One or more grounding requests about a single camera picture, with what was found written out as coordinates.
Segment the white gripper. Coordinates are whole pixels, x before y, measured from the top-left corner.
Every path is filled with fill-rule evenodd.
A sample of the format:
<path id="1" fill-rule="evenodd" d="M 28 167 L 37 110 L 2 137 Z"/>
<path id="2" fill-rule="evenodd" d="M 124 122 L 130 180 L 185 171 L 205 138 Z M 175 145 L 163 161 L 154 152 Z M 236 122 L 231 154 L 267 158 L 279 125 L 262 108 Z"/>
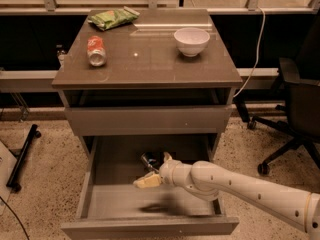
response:
<path id="1" fill-rule="evenodd" d="M 178 160 L 173 160 L 168 152 L 164 152 L 164 163 L 159 169 L 160 176 L 155 172 L 149 172 L 145 176 L 133 182 L 137 188 L 153 188 L 162 184 L 183 187 L 186 185 L 187 167 Z"/>

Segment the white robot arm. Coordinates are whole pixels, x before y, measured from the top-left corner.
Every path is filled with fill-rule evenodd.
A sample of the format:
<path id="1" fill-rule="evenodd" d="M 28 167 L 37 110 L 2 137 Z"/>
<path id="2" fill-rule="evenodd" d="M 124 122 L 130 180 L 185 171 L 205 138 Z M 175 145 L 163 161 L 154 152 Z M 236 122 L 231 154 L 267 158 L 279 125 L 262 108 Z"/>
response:
<path id="1" fill-rule="evenodd" d="M 320 195 L 279 185 L 224 169 L 212 162 L 186 164 L 164 154 L 156 169 L 148 156 L 141 157 L 148 173 L 133 182 L 137 188 L 158 187 L 162 184 L 181 187 L 191 195 L 213 201 L 220 191 L 273 215 L 283 222 L 320 240 Z"/>

